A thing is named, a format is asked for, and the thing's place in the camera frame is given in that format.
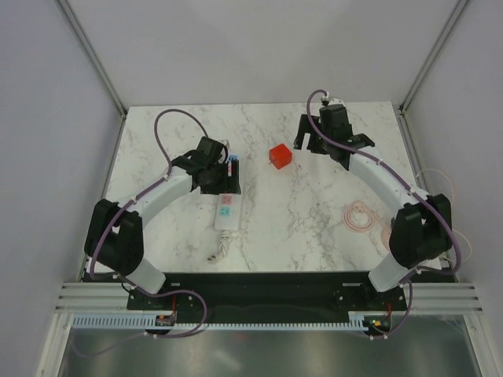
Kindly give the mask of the red cube socket adapter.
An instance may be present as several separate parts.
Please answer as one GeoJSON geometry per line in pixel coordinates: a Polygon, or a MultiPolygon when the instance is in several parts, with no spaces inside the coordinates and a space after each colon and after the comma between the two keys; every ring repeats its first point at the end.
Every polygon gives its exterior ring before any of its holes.
{"type": "Polygon", "coordinates": [[[292,151],[285,144],[279,144],[269,151],[269,161],[278,170],[292,162],[292,151]]]}

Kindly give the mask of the white power strip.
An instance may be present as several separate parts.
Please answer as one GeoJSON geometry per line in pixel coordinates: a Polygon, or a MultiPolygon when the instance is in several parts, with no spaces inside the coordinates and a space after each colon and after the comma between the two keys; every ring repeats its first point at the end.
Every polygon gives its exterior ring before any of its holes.
{"type": "Polygon", "coordinates": [[[244,169],[242,158],[231,154],[228,161],[228,174],[237,178],[238,193],[223,193],[218,196],[214,227],[217,231],[236,232],[240,229],[240,214],[243,203],[244,169]]]}

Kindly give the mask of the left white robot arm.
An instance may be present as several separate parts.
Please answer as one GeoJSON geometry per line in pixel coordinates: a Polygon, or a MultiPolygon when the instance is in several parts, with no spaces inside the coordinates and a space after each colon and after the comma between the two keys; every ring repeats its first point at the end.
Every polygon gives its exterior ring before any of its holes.
{"type": "Polygon", "coordinates": [[[165,274],[145,257],[143,232],[163,209],[195,190],[212,196],[241,193],[239,159],[209,137],[202,137],[195,149],[169,162],[139,193],[95,204],[84,245],[90,276],[97,277],[99,263],[145,291],[145,300],[154,308],[169,306],[173,291],[165,284],[165,274]]]}

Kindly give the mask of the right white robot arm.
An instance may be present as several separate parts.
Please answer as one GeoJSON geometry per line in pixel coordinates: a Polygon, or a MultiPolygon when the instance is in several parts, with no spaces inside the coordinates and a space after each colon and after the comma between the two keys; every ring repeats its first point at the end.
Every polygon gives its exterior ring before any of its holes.
{"type": "Polygon", "coordinates": [[[301,115],[294,147],[303,144],[361,179],[394,214],[389,254],[369,272],[369,284],[359,291],[365,307],[380,308],[389,290],[453,246],[449,199],[408,184],[384,162],[374,141],[354,134],[343,105],[326,104],[317,116],[301,115]]]}

